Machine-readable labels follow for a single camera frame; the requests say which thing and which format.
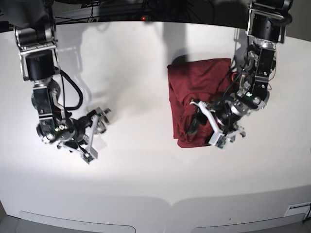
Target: white tabletop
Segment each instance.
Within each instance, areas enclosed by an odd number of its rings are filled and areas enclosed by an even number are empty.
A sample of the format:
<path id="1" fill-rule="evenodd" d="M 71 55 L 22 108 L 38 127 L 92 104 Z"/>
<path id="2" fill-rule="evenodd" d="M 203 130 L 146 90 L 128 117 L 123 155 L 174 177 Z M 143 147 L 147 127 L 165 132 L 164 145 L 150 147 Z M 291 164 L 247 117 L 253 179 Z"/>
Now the white tabletop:
<path id="1" fill-rule="evenodd" d="M 240 42 L 241 55 L 243 32 L 144 22 L 57 29 L 60 65 L 85 96 L 74 116 L 109 107 L 112 124 L 95 138 L 99 158 L 90 165 L 44 145 L 14 35 L 0 34 L 0 200 L 8 215 L 26 211 L 129 225 L 137 233 L 189 233 L 282 217 L 289 204 L 309 201 L 310 42 L 286 38 L 277 46 L 270 100 L 241 121 L 246 138 L 225 151 L 182 149 L 173 139 L 167 65 L 185 54 L 189 61 L 232 58 Z M 65 88 L 66 104 L 75 104 L 77 94 L 68 83 Z"/>

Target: white table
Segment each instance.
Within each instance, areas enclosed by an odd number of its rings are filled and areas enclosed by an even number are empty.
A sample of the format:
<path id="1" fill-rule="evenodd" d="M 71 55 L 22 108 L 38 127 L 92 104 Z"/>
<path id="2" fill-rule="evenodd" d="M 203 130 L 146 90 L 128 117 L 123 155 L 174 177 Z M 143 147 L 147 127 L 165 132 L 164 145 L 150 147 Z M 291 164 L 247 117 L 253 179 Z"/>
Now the white table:
<path id="1" fill-rule="evenodd" d="M 189 61 L 232 58 L 245 36 L 235 40 L 233 28 L 177 23 L 57 29 L 61 67 L 85 95 L 74 115 L 109 107 L 112 124 L 95 138 L 99 159 L 90 165 L 41 143 L 15 38 L 0 34 L 0 200 L 8 215 L 189 233 L 282 217 L 289 204 L 310 201 L 310 42 L 287 38 L 277 46 L 268 106 L 243 119 L 246 138 L 226 151 L 182 149 L 173 139 L 167 65 L 185 54 Z M 77 102 L 68 83 L 66 100 Z"/>

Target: red cloth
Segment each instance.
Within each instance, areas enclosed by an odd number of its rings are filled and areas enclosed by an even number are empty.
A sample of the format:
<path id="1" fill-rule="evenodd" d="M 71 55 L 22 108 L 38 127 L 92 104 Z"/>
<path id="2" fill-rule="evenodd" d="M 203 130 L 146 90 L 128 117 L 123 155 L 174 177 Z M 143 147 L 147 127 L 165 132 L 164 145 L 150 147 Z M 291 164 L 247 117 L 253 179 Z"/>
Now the red cloth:
<path id="1" fill-rule="evenodd" d="M 168 66 L 170 102 L 173 114 L 174 138 L 182 148 L 206 146 L 213 132 L 209 123 L 200 125 L 197 134 L 187 135 L 197 107 L 191 100 L 213 101 L 230 85 L 226 77 L 230 59 L 211 59 Z"/>

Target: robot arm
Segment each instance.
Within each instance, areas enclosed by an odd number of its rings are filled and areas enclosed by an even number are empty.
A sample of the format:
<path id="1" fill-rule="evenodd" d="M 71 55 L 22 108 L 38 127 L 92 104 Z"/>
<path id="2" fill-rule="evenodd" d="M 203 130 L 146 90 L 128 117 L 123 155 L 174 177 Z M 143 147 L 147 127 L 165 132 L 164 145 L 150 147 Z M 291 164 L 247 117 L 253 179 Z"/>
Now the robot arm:
<path id="1" fill-rule="evenodd" d="M 42 0 L 1 0 L 0 8 L 15 24 L 15 36 L 19 48 L 21 72 L 25 81 L 33 85 L 32 103 L 38 111 L 37 133 L 47 144 L 79 152 L 89 163 L 97 158 L 92 139 L 96 133 L 106 131 L 109 121 L 100 108 L 76 120 L 69 111 L 77 110 L 83 102 L 83 94 L 70 77 L 60 69 L 57 57 L 56 27 L 49 1 Z M 60 86 L 53 79 L 60 74 L 78 92 L 79 103 L 65 107 L 58 102 Z"/>
<path id="2" fill-rule="evenodd" d="M 245 131 L 238 121 L 266 106 L 269 81 L 276 68 L 276 43 L 284 43 L 285 28 L 292 22 L 288 13 L 292 3 L 293 0 L 253 0 L 246 31 L 253 43 L 244 54 L 241 72 L 234 77 L 224 95 L 214 102 L 191 102 L 213 126 L 209 144 L 224 149 L 236 135 L 244 137 Z"/>

